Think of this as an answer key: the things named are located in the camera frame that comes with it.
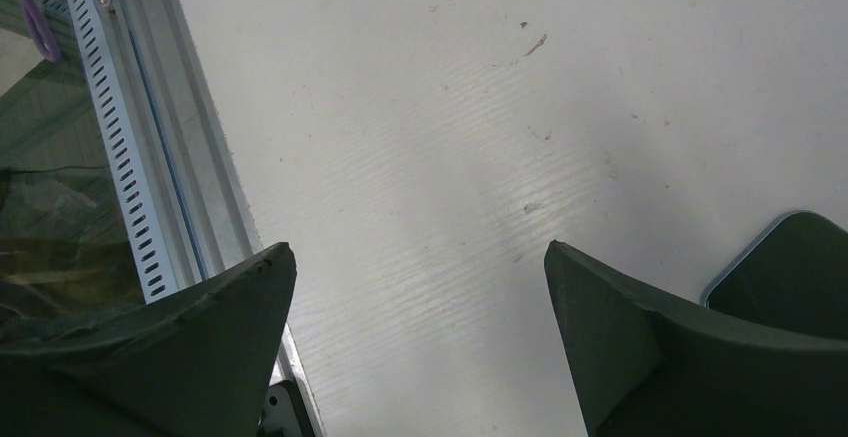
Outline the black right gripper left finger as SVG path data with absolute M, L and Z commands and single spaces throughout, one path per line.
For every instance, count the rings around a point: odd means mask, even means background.
M 256 436 L 294 294 L 276 243 L 153 303 L 1 330 L 5 436 Z

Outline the black phone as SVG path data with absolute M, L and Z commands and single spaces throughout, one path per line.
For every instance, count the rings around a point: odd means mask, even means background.
M 807 210 L 779 215 L 706 287 L 714 311 L 847 339 L 847 230 Z

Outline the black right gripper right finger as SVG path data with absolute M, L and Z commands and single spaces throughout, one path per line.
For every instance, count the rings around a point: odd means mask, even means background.
M 544 271 L 591 436 L 843 436 L 847 344 L 710 310 L 550 243 Z

